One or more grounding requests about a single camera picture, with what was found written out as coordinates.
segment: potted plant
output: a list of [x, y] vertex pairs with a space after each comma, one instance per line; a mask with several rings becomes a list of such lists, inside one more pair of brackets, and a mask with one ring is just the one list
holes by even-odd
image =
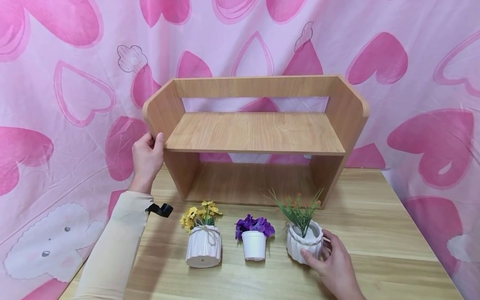
[[312, 216], [315, 209], [321, 204], [318, 197], [320, 197], [322, 190], [319, 190], [313, 199], [307, 201], [302, 201], [300, 193], [297, 194], [295, 199], [287, 197], [284, 201], [280, 201], [274, 191], [270, 193], [280, 210], [290, 220], [287, 232], [288, 254], [301, 264], [305, 264], [305, 260], [300, 253], [301, 249], [305, 249], [314, 257], [318, 257], [322, 249], [323, 233], [320, 225], [312, 221]]
[[203, 201], [200, 208], [190, 207], [181, 217], [181, 226], [190, 233], [185, 257], [190, 267], [210, 268], [220, 263], [222, 238], [215, 218], [221, 215], [213, 201]]
[[275, 234], [275, 229], [266, 218], [254, 219], [250, 214], [236, 223], [235, 239], [243, 243], [243, 256], [247, 261], [265, 259], [266, 239]]

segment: white plastic pot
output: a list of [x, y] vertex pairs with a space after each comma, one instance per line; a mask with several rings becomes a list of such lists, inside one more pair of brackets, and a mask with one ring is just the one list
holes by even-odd
[[222, 237], [217, 227], [198, 226], [188, 239], [185, 261], [192, 268], [210, 268], [220, 263]]
[[265, 259], [266, 236], [263, 232], [245, 231], [241, 239], [245, 260], [259, 262]]
[[306, 249], [314, 257], [318, 257], [323, 244], [322, 228], [317, 222], [310, 221], [305, 238], [301, 237], [298, 227], [289, 223], [287, 232], [287, 252], [291, 258], [301, 264], [306, 264], [300, 253], [301, 249]]

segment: twine bow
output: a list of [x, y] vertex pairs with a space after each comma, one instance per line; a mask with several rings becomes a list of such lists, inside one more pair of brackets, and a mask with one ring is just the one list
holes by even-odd
[[200, 230], [204, 230], [207, 232], [207, 236], [208, 236], [208, 243], [211, 245], [211, 246], [215, 246], [217, 245], [217, 243], [219, 242], [218, 241], [218, 237], [220, 236], [220, 232], [218, 232], [218, 230], [216, 229], [213, 229], [213, 228], [208, 228], [207, 227], [208, 225], [198, 225], [197, 228], [199, 228]]

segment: artificial plant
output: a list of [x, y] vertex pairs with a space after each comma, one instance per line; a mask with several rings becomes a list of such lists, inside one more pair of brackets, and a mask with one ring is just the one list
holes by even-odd
[[308, 225], [312, 220], [315, 209], [321, 204], [318, 198], [323, 189], [319, 190], [313, 199], [302, 203], [301, 194], [292, 199], [290, 196], [286, 197], [284, 201], [280, 201], [275, 195], [275, 191], [270, 191], [273, 200], [278, 205], [283, 214], [300, 230], [300, 235], [304, 238], [307, 235]]
[[263, 233], [267, 238], [275, 234], [275, 229], [264, 217], [254, 219], [250, 214], [245, 219], [240, 219], [235, 224], [235, 239], [241, 241], [241, 234], [245, 231], [258, 231]]
[[191, 233], [197, 226], [215, 226], [215, 218], [221, 215], [215, 202], [203, 201], [200, 209], [196, 206], [187, 209], [180, 219], [180, 224], [188, 233]]

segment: purple flower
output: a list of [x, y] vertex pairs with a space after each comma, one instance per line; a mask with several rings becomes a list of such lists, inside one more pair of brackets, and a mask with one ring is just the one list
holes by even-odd
[[245, 231], [259, 231], [262, 232], [267, 238], [275, 234], [275, 229], [264, 217], [254, 219], [250, 214], [248, 214], [244, 220], [238, 220], [236, 225], [236, 240], [241, 240], [241, 234]]

